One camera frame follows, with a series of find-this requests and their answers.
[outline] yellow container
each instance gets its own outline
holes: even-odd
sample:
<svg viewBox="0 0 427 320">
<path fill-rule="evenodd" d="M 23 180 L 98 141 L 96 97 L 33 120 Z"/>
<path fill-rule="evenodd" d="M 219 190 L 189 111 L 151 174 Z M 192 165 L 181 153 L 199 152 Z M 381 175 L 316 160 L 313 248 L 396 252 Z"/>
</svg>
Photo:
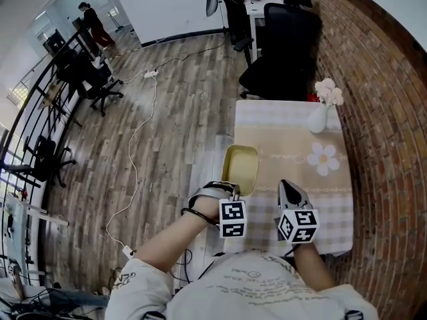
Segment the yellow container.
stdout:
<svg viewBox="0 0 427 320">
<path fill-rule="evenodd" d="M 221 180 L 238 184 L 242 197 L 251 194 L 255 187 L 259 160 L 258 151 L 253 147 L 229 146 L 222 165 Z"/>
</svg>

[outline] red brick wall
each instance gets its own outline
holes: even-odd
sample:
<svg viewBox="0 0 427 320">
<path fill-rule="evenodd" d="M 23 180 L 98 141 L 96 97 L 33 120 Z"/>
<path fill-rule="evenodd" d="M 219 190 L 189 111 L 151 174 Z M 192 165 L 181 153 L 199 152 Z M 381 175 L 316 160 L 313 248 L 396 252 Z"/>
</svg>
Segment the red brick wall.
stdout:
<svg viewBox="0 0 427 320">
<path fill-rule="evenodd" d="M 328 265 L 382 319 L 411 319 L 427 300 L 425 53 L 371 0 L 313 3 L 323 21 L 316 79 L 344 91 L 354 189 L 353 250 Z"/>
</svg>

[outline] flower pattern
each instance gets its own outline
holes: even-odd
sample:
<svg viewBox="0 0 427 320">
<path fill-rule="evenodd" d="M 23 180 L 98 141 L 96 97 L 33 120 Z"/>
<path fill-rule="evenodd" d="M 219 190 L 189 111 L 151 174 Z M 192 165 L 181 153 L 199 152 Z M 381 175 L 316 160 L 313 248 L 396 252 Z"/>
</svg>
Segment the flower pattern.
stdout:
<svg viewBox="0 0 427 320">
<path fill-rule="evenodd" d="M 307 155 L 307 162 L 310 165 L 318 167 L 318 173 L 325 177 L 328 175 L 329 170 L 336 171 L 340 168 L 340 162 L 334 158 L 336 154 L 336 149 L 333 145 L 327 145 L 325 148 L 315 142 L 312 145 L 313 154 Z"/>
</svg>

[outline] vase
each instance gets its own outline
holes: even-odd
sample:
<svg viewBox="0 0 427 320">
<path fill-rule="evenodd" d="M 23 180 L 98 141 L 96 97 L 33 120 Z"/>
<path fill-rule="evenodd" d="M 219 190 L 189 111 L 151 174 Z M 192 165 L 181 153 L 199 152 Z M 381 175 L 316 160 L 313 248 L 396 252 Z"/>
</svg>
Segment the vase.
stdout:
<svg viewBox="0 0 427 320">
<path fill-rule="evenodd" d="M 312 133 L 320 133 L 326 128 L 328 122 L 329 106 L 319 103 L 316 110 L 308 116 L 307 127 Z"/>
</svg>

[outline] office chair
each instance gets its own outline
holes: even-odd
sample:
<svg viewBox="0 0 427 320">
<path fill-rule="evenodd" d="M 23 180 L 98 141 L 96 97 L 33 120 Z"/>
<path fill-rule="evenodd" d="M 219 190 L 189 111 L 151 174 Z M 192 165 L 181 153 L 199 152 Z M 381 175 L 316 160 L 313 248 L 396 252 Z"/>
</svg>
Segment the office chair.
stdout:
<svg viewBox="0 0 427 320">
<path fill-rule="evenodd" d="M 65 147 L 58 156 L 55 156 L 56 143 L 54 141 L 40 135 L 37 138 L 34 149 L 32 149 L 28 146 L 28 139 L 28 137 L 25 139 L 24 151 L 28 151 L 35 156 L 34 167 L 30 165 L 8 165 L 2 163 L 1 168 L 10 173 L 30 175 L 42 182 L 55 174 L 60 186 L 66 187 L 66 184 L 62 182 L 60 170 L 64 166 L 69 164 L 75 165 L 77 163 L 76 160 L 61 162 L 64 152 L 71 152 L 70 148 Z"/>
<path fill-rule="evenodd" d="M 316 68 L 310 50 L 322 22 L 320 18 L 302 9 L 312 7 L 311 0 L 283 0 L 284 4 L 268 3 L 264 7 L 266 41 L 262 57 L 254 63 L 248 58 L 251 38 L 236 44 L 236 51 L 245 51 L 248 69 L 240 77 L 247 89 L 240 94 L 257 95 L 264 99 L 306 101 L 307 84 Z"/>
<path fill-rule="evenodd" d="M 99 69 L 96 69 L 86 52 L 78 53 L 70 64 L 58 72 L 58 78 L 66 81 L 71 87 L 75 87 L 79 96 L 84 99 L 93 100 L 91 108 L 96 110 L 96 103 L 101 100 L 101 115 L 105 116 L 104 103 L 107 96 L 119 96 L 123 98 L 123 94 L 117 91 L 111 91 L 117 84 L 122 85 L 123 81 L 119 79 L 113 81 L 110 85 L 106 86 L 111 77 L 111 71 L 108 66 L 103 63 Z M 91 85 L 89 90 L 83 85 L 83 81 Z"/>
</svg>

